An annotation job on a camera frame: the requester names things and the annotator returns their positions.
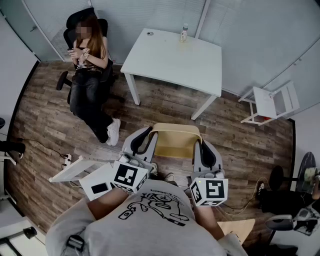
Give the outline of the tan cardboard box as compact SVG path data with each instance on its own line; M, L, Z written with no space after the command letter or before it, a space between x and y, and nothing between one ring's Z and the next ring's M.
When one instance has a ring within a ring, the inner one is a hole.
M194 125L157 123L148 137L157 135L154 154L160 157L191 159L194 144L202 141L198 127Z

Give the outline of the black phone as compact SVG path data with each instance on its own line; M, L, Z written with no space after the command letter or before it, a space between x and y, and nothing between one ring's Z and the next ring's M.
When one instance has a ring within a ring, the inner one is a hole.
M103 182L100 184L93 185L91 187L91 190L92 190L93 194L99 194L102 192L107 192L109 190L109 188L108 188L107 184L105 182Z

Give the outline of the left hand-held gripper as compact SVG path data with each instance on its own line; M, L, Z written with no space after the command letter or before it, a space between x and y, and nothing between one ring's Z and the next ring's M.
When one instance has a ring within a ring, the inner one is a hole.
M151 161L157 144L157 134L151 134L143 151L139 151L139 147L151 131L151 126L144 127L125 139L123 144L124 152L122 151L119 159L113 163L111 183L116 188L129 194L136 194L149 178L150 172L153 170ZM142 154L144 154L143 160L135 157L135 155Z

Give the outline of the person's right forearm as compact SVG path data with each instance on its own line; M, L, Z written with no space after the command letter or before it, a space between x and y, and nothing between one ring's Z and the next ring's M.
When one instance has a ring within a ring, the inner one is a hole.
M214 239L218 241L225 236L210 206L194 206L193 211L196 222L206 229Z

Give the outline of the person's left forearm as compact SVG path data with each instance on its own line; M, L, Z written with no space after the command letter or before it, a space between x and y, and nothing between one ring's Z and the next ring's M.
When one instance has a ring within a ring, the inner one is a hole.
M100 220L121 205L128 197L129 194L126 191L115 187L99 198L88 202L87 206L94 218Z

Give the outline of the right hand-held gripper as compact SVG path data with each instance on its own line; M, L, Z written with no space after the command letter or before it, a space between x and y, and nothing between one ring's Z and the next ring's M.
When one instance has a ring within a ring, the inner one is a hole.
M202 171L204 166L216 171ZM229 181L225 178L222 156L208 141L195 142L193 171L189 189L197 207L216 207L228 199Z

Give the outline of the clear drink bottle white cap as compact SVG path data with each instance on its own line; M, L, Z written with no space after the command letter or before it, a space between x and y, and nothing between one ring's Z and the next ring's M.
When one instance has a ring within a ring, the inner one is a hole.
M188 27L189 27L189 25L187 23L183 24L183 27L182 27L182 30L181 30L181 33L180 33L180 39L179 39L179 41L181 43L184 43L186 41L186 39L187 39Z

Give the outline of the white table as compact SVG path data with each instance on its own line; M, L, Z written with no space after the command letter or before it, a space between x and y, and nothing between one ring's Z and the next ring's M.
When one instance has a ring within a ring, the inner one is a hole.
M177 84L209 95L192 114L196 120L222 94L222 49L213 43L178 33L144 28L120 71L136 105L140 97L135 76Z

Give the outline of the person's shoes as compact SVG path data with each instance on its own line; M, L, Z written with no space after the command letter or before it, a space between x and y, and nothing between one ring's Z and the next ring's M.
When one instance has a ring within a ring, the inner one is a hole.
M158 172L158 165L155 162L152 162L151 165L152 169L149 173L149 178L151 180L165 181L168 183L172 183L175 181L175 175L173 172L163 175L162 173Z

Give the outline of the light wooden board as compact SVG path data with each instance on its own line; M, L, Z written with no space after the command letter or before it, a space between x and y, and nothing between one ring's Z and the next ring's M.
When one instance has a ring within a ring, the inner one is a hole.
M218 222L218 225L225 235L236 235L240 244L242 245L252 231L255 222L255 219L220 221Z

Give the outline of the white folding chair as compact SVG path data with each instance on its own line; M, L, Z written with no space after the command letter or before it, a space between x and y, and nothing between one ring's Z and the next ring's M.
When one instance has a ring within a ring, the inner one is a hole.
M276 110L275 97L278 94L283 99L283 112ZM250 107L250 116L240 122L258 126L277 120L300 108L295 86L291 80L274 91L253 86L238 101L247 102Z

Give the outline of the person's grey printed t-shirt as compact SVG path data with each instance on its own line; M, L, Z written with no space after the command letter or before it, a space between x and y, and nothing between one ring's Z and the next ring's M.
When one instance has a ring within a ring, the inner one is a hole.
M147 179L141 189L96 220L81 199L61 214L46 234L48 256L248 256L234 234L214 237L195 219L195 203L166 181ZM71 235L83 253L66 248Z

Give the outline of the black standing fan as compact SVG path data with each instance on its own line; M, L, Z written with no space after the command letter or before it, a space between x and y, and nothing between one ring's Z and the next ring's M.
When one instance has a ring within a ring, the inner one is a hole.
M269 187L272 191L277 191L283 182L295 182L297 192L311 195L315 185L315 177L320 184L320 169L316 166L313 153L307 152L302 159L297 177L285 177L283 168L277 165L270 174Z

